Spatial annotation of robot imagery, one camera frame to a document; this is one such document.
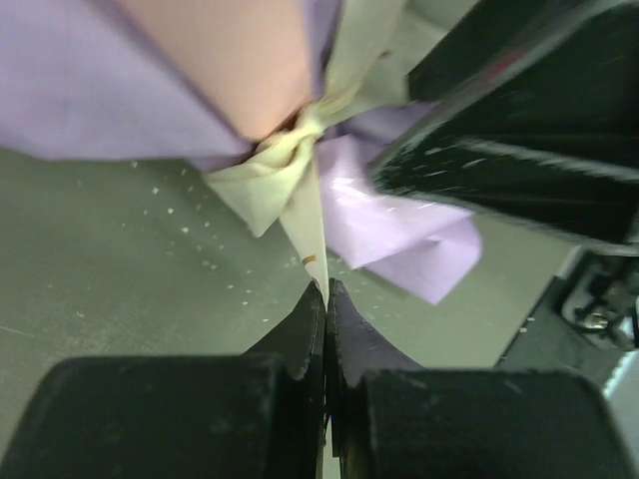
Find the cloth bundle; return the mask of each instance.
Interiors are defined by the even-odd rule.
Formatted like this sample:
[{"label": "cloth bundle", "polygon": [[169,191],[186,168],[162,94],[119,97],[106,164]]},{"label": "cloth bundle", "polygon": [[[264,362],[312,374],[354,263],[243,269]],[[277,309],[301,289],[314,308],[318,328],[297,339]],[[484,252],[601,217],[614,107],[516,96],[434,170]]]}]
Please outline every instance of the cloth bundle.
[{"label": "cloth bundle", "polygon": [[[458,16],[473,3],[456,2]],[[439,9],[1,2],[0,145],[46,160],[184,157],[254,235],[280,221],[323,291],[327,245],[437,303],[480,256],[470,212],[379,194],[366,164],[430,110],[404,85],[458,20]]]}]

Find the gray floor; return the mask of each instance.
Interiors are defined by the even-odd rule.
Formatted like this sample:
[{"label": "gray floor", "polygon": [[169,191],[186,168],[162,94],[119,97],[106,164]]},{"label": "gray floor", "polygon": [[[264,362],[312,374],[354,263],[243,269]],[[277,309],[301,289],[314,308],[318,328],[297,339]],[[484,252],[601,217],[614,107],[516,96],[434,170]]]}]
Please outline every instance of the gray floor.
[{"label": "gray floor", "polygon": [[[0,152],[0,202],[0,454],[56,361],[241,352],[308,281],[280,228],[252,238],[182,162],[47,164]],[[492,366],[569,245],[477,222],[483,260],[437,307],[335,258],[331,273],[420,363]]]}]

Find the pink fabric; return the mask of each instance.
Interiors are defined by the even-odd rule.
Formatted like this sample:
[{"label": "pink fabric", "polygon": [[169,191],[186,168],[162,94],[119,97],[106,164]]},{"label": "pink fabric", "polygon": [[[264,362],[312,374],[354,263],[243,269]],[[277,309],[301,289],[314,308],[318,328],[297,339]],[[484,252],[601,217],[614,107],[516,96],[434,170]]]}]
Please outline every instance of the pink fabric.
[{"label": "pink fabric", "polygon": [[260,141],[312,97],[298,0],[117,0],[240,135]]}]

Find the lavender cloth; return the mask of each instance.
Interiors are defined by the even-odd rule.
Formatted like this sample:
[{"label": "lavender cloth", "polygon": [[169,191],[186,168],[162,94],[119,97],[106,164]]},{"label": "lavender cloth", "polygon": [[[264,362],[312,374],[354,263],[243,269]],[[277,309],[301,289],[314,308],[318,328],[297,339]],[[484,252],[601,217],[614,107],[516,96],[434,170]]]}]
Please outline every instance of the lavender cloth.
[{"label": "lavender cloth", "polygon": [[[303,2],[320,97],[339,0]],[[480,256],[469,213],[379,195],[363,169],[428,109],[359,115],[318,157],[329,247],[439,302]],[[251,149],[110,0],[0,2],[0,145],[46,160],[184,157],[201,171]]]}]

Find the cream ribbon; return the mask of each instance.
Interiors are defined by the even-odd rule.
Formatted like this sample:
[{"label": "cream ribbon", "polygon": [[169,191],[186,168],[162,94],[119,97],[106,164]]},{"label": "cream ribbon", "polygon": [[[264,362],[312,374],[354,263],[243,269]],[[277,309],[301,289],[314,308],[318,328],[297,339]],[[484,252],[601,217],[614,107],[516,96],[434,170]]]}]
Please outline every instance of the cream ribbon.
[{"label": "cream ribbon", "polygon": [[261,142],[246,162],[204,175],[207,185],[256,237],[280,220],[324,301],[328,271],[315,143],[326,128],[387,104],[382,97],[353,100],[390,44],[404,4],[405,0],[343,0],[323,97],[301,110],[291,131]]}]

